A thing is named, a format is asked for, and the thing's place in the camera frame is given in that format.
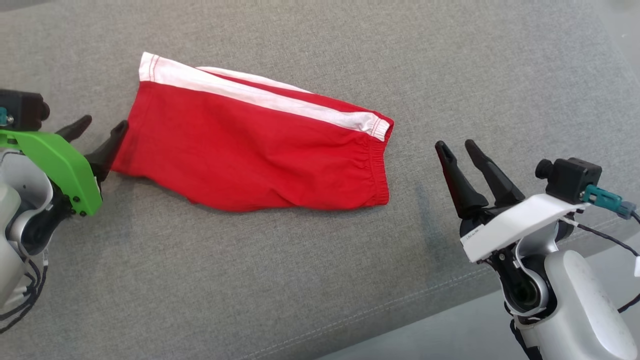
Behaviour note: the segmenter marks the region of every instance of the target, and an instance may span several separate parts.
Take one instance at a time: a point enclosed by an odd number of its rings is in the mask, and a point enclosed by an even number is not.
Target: red fabric
[[[219,76],[333,108],[369,111],[316,94]],[[384,205],[385,140],[209,92],[141,81],[113,170],[147,177],[226,211]]]

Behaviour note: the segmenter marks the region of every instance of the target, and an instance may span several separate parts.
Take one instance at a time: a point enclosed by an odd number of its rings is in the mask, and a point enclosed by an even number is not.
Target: gray fabric surface
[[[441,139],[483,193],[466,138],[526,195],[543,191],[540,159],[579,156],[640,200],[640,89],[581,4],[55,1],[0,13],[0,27],[0,87],[41,92],[45,130],[92,114],[83,152],[126,118],[143,51],[396,121],[380,208],[222,213],[112,174],[99,214],[57,232],[42,297],[0,336],[6,358],[312,359],[495,291],[458,244]],[[631,231],[604,212],[582,219]]]

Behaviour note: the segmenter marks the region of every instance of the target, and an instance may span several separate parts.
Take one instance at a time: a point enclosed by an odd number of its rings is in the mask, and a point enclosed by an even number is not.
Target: small printed label
[[[42,265],[49,266],[49,248],[48,247],[44,248],[44,251],[42,252]]]
[[[469,239],[471,239],[471,237],[473,237],[473,235],[477,234],[478,231],[480,231],[480,229],[482,229],[483,227],[484,227],[484,225],[480,224],[480,226],[476,227],[475,229],[471,230],[468,234],[466,234],[462,238],[460,238],[460,242],[462,243],[462,245],[464,245],[467,241],[469,241]]]

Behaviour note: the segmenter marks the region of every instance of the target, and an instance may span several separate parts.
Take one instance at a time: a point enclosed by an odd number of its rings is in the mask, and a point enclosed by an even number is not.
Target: red shorts
[[[144,53],[113,170],[227,211],[384,205],[393,124],[261,76]]]

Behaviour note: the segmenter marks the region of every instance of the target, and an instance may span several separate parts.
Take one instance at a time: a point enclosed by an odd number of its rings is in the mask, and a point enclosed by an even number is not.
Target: green bracket
[[[60,135],[0,129],[0,147],[22,151],[69,196],[76,213],[94,215],[102,205],[89,162]]]

